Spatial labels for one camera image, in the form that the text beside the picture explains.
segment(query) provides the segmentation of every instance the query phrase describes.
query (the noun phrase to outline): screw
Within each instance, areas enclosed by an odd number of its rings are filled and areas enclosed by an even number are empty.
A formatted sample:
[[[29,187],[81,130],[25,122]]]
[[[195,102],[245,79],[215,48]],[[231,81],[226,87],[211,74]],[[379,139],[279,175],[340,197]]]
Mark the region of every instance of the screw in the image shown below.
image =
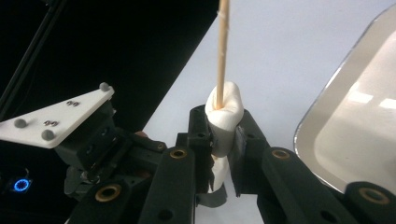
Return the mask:
[[[102,136],[105,136],[106,134],[108,134],[108,132],[109,132],[109,129],[108,128],[104,128],[102,130]]]
[[[25,127],[27,126],[27,122],[26,122],[26,120],[24,120],[24,119],[16,119],[16,120],[14,121],[14,126],[15,126],[16,128],[22,129],[22,128],[25,128]]]
[[[100,89],[101,91],[109,91],[109,90],[110,90],[110,87],[108,86],[107,83],[102,82],[102,83],[99,85],[99,89]]]
[[[94,150],[95,150],[95,145],[90,145],[88,146],[88,149],[85,153],[87,153],[87,155],[90,155]]]
[[[44,130],[44,132],[41,133],[41,137],[46,141],[50,141],[55,138],[55,133],[51,130]]]

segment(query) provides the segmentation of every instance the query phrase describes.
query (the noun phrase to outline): white surface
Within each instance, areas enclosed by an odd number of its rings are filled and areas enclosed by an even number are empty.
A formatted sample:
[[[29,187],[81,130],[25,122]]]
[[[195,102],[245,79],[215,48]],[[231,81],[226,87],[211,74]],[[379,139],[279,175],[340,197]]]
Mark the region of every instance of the white surface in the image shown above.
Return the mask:
[[[226,79],[271,146],[293,149],[294,132],[332,74],[370,22],[396,3],[384,1],[232,1]],[[215,20],[145,132],[168,146],[188,129],[189,111],[216,86],[218,21]],[[254,196],[222,207],[196,209],[196,223],[261,223]]]
[[[35,147],[54,148],[58,146],[78,125],[89,117],[105,101],[109,100],[114,90],[109,87],[108,91],[92,91],[73,99],[50,105],[37,111],[25,114],[14,119],[0,123],[0,139],[10,142],[21,143]],[[68,105],[67,102],[78,102],[77,106]],[[24,119],[27,126],[17,128],[14,126],[16,119]],[[56,126],[44,125],[44,122],[56,121]],[[46,141],[41,137],[45,130],[55,133],[55,138]]]
[[[340,191],[368,181],[396,194],[396,6],[375,20],[310,109],[296,150]]]

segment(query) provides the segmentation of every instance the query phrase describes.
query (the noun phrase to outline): black background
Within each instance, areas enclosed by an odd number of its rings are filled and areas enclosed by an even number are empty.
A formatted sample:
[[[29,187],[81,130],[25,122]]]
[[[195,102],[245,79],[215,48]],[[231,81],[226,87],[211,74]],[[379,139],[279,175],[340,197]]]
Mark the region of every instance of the black background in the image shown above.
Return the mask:
[[[117,126],[142,130],[216,17],[218,0],[69,0],[8,115],[114,87]],[[0,0],[0,91],[48,7]],[[0,174],[30,170],[26,194],[0,196],[0,223],[64,223],[76,202],[63,195],[66,165],[52,150],[0,142]]]

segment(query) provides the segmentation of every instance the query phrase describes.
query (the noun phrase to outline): white triangular plate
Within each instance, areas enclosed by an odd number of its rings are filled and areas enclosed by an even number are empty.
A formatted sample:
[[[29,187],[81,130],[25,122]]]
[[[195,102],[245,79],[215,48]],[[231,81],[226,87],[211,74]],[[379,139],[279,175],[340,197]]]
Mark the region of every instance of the white triangular plate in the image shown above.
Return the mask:
[[[113,94],[111,87],[103,91],[99,89],[3,121],[0,123],[0,139],[35,147],[57,147]],[[43,132],[53,133],[53,137],[43,138]]]

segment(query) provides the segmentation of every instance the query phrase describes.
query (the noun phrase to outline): metal tray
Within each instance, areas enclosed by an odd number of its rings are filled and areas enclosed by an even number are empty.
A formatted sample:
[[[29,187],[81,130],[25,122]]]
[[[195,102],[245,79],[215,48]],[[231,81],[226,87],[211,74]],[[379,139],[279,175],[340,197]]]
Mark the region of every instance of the metal tray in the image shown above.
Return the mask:
[[[396,194],[396,5],[377,17],[300,123],[295,151],[344,192],[369,181]]]

